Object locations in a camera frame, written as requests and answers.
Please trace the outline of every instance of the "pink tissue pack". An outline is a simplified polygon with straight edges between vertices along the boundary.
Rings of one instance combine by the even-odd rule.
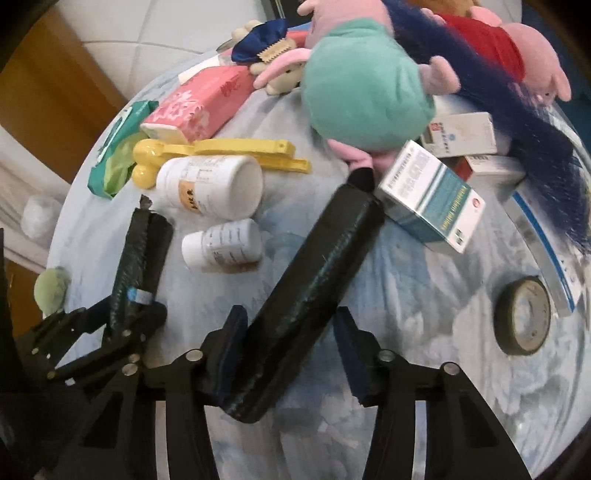
[[[141,129],[172,144],[211,138],[254,91],[248,67],[210,67],[178,87],[146,117]]]

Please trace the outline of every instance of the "round table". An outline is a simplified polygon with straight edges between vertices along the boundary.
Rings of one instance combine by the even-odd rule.
[[[204,54],[201,60],[213,55]],[[178,85],[177,74],[189,66],[171,70],[133,101],[163,99]],[[129,182],[108,201],[87,189],[105,136],[72,184],[50,250],[48,265],[62,266],[72,276],[66,311],[89,307],[111,293],[129,221],[142,193]],[[215,221],[189,211],[172,214],[175,234],[157,294],[168,307],[168,320],[149,341],[149,367],[198,347],[208,332],[220,328],[233,304],[244,305],[252,320],[346,178],[344,163],[311,131],[297,90],[282,97],[255,92],[219,136],[290,140],[297,156],[311,161],[313,171],[265,172],[265,194],[254,216],[265,257],[256,269],[189,271],[180,251],[183,236]],[[341,304],[383,348],[409,362],[430,367],[457,362],[536,476],[591,416],[591,403],[585,400],[591,393],[591,346],[580,302],[568,318],[554,314],[550,334],[535,355],[507,356],[500,350],[492,326],[493,301],[509,282],[539,271],[501,204],[493,196],[486,199],[484,218],[463,255],[432,252],[388,220]],[[97,348],[101,333],[80,338],[62,363]],[[240,424],[218,408],[206,410],[224,480],[360,479],[376,413],[352,397],[332,328],[317,342],[276,407],[257,424]],[[424,406],[419,404],[417,411],[413,478],[422,478]],[[168,478],[165,407],[159,405],[157,412],[159,476]]]

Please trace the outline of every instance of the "small white bottle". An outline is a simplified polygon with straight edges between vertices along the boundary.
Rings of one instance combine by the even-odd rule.
[[[258,262],[262,257],[261,231],[251,218],[223,223],[187,235],[181,248],[189,268]]]

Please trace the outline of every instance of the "pink plush toy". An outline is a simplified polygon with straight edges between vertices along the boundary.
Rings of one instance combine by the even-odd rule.
[[[352,171],[383,170],[433,119],[433,95],[460,89],[457,75],[442,57],[417,65],[394,40],[381,0],[306,0],[298,9],[312,11],[307,48],[280,55],[255,88],[304,65],[301,96],[312,127]]]
[[[502,20],[483,7],[471,7],[470,18],[436,15],[421,9],[441,25],[459,33],[479,54],[501,65],[518,82],[523,82],[545,105],[558,96],[568,102],[569,80],[560,67],[558,55],[546,38],[534,28]]]

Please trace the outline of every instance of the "blue bow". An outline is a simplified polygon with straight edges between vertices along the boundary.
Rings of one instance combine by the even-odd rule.
[[[256,63],[261,61],[257,55],[287,35],[287,20],[277,18],[257,25],[238,42],[232,50],[232,61],[236,63]]]

